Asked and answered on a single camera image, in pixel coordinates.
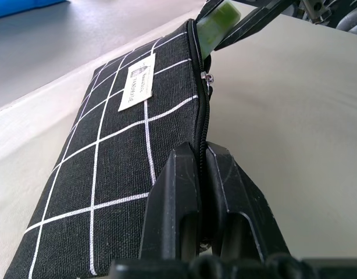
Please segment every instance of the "fabric label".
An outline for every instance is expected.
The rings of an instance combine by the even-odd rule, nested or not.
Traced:
[[[128,68],[126,85],[118,112],[128,109],[152,96],[155,53]]]

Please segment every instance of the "metal zipper slider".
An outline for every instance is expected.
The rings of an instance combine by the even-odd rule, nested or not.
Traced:
[[[205,71],[203,71],[203,72],[201,73],[201,79],[206,80],[206,83],[207,83],[207,92],[208,92],[208,94],[209,94],[209,85],[215,81],[215,79],[213,78],[213,75],[208,74],[208,73],[206,73]]]

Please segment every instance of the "green eraser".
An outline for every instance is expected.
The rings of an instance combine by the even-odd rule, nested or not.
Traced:
[[[241,13],[229,0],[225,0],[197,23],[203,60],[218,46],[240,19]]]

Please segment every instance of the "grid pattern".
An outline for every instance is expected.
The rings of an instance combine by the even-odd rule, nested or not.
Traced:
[[[118,112],[128,65],[153,53],[153,97]],[[5,278],[104,276],[137,257],[148,192],[193,144],[198,108],[187,23],[96,69]]]

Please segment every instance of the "white surface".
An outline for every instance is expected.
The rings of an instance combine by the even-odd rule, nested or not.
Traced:
[[[71,0],[0,19],[0,107],[204,0]]]
[[[237,6],[243,16],[250,11]],[[0,111],[0,278],[93,70],[194,16]],[[208,140],[228,147],[264,192],[291,252],[357,256],[357,36],[280,16],[259,34],[215,52],[210,72]]]

